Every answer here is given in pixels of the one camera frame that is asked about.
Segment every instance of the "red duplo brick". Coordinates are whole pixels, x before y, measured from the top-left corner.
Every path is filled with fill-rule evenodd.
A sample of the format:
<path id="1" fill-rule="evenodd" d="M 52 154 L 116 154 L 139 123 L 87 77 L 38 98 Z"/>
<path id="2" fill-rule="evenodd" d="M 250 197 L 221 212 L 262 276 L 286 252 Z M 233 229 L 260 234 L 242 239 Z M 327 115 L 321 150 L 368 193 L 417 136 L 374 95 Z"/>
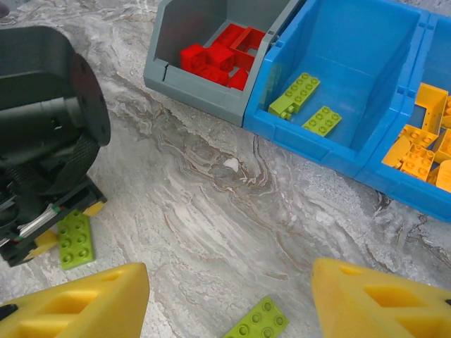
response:
<path id="1" fill-rule="evenodd" d="M 206 50 L 206 62 L 213 67 L 221 69 L 229 73 L 233 70 L 235 65 L 235 54 L 229 48 L 213 43 L 211 47 Z"/>
<path id="2" fill-rule="evenodd" d="M 200 44 L 193 44 L 180 52 L 180 60 L 183 70 L 195 74 L 206 65 L 206 50 Z"/>
<path id="3" fill-rule="evenodd" d="M 230 47 L 233 42 L 245 31 L 243 27 L 229 24 L 226 29 L 214 40 L 214 43 L 223 45 L 224 47 Z"/>
<path id="4" fill-rule="evenodd" d="M 230 88 L 236 88 L 238 90 L 244 90 L 246 87 L 247 78 L 249 77 L 249 74 L 247 74 L 247 71 L 240 68 L 230 79 L 230 82 L 228 83 L 228 86 Z"/>
<path id="5" fill-rule="evenodd" d="M 197 72 L 197 74 L 198 76 L 202 76 L 204 79 L 219 83 L 220 85 L 228 85 L 228 73 L 223 72 L 212 65 L 205 65 L 199 72 Z"/>
<path id="6" fill-rule="evenodd" d="M 254 64 L 255 57 L 248 54 L 250 49 L 258 50 L 265 33 L 248 27 L 242 34 L 230 45 L 230 50 L 235 54 L 235 65 L 244 68 L 250 72 Z"/>

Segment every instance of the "blue storage bin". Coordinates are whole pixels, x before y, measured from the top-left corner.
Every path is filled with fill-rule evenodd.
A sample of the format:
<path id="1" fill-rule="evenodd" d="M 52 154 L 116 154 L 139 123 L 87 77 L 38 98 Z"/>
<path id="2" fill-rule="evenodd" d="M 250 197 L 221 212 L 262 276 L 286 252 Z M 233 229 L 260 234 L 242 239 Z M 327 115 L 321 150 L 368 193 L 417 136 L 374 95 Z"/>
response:
<path id="1" fill-rule="evenodd" d="M 416 96 L 421 82 L 451 92 L 450 51 L 451 19 L 432 14 L 409 83 L 409 93 Z M 451 193 L 381 163 L 405 123 L 418 127 L 422 120 L 418 118 L 420 110 L 414 107 L 414 100 L 407 100 L 404 109 L 410 113 L 398 116 L 355 178 L 421 212 L 451 222 Z"/>
<path id="2" fill-rule="evenodd" d="M 386 0 L 307 0 L 267 53 L 243 127 L 354 177 L 400 114 L 429 13 Z M 301 73 L 316 93 L 287 121 L 268 106 Z M 302 128 L 322 106 L 342 121 L 321 137 Z"/>

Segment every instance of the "orange duplo brick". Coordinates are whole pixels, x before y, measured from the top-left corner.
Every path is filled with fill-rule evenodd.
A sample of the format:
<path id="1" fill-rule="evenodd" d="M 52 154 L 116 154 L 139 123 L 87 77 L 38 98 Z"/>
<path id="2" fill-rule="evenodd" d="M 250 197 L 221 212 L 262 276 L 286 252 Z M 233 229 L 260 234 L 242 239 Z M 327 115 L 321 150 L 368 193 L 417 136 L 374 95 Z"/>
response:
<path id="1" fill-rule="evenodd" d="M 382 163 L 399 169 L 402 159 L 409 153 L 412 145 L 407 137 L 401 136 L 390 148 Z"/>
<path id="2" fill-rule="evenodd" d="M 435 141 L 432 149 L 435 152 L 434 161 L 442 163 L 446 160 L 451 160 L 451 130 L 446 129 L 440 137 Z"/>
<path id="3" fill-rule="evenodd" d="M 443 161 L 435 170 L 432 170 L 428 176 L 428 183 L 451 192 L 451 160 Z"/>
<path id="4" fill-rule="evenodd" d="M 427 148 L 434 142 L 438 135 L 419 129 L 413 125 L 405 125 L 401 131 L 401 135 L 405 136 L 411 143 L 418 144 Z"/>
<path id="5" fill-rule="evenodd" d="M 451 96 L 447 98 L 446 108 L 443 112 L 442 127 L 451 128 Z"/>
<path id="6" fill-rule="evenodd" d="M 424 147 L 414 144 L 403 159 L 401 171 L 426 181 L 431 170 L 434 153 Z"/>
<path id="7" fill-rule="evenodd" d="M 426 109 L 422 130 L 438 135 L 443 111 L 447 106 L 448 92 L 426 83 L 420 84 L 415 104 Z"/>

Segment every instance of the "green brick on floor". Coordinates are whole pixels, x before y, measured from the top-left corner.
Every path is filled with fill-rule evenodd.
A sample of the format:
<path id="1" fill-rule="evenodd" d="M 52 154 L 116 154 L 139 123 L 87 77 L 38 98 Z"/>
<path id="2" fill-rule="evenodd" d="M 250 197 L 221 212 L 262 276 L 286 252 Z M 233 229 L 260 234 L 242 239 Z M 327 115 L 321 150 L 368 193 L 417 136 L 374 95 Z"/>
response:
<path id="1" fill-rule="evenodd" d="M 78 210 L 73 211 L 58 223 L 58 236 L 61 266 L 64 270 L 94 260 L 88 216 Z"/>
<path id="2" fill-rule="evenodd" d="M 285 120 L 291 119 L 292 114 L 299 113 L 320 83 L 317 78 L 302 73 L 290 88 L 269 106 L 268 112 Z"/>
<path id="3" fill-rule="evenodd" d="M 302 126 L 315 134 L 326 136 L 339 122 L 341 116 L 334 113 L 329 107 L 321 108 L 310 120 Z"/>
<path id="4" fill-rule="evenodd" d="M 276 338 L 288 324 L 282 311 L 266 296 L 223 338 Z"/>

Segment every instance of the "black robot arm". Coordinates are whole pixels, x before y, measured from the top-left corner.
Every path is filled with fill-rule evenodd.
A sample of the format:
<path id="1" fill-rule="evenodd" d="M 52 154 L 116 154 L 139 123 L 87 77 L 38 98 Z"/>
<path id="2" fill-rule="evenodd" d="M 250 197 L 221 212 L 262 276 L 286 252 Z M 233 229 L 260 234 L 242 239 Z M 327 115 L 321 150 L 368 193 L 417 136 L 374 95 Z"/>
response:
<path id="1" fill-rule="evenodd" d="M 11 266 L 73 209 L 106 201 L 86 172 L 110 137 L 99 83 L 61 33 L 0 30 L 0 254 Z"/>

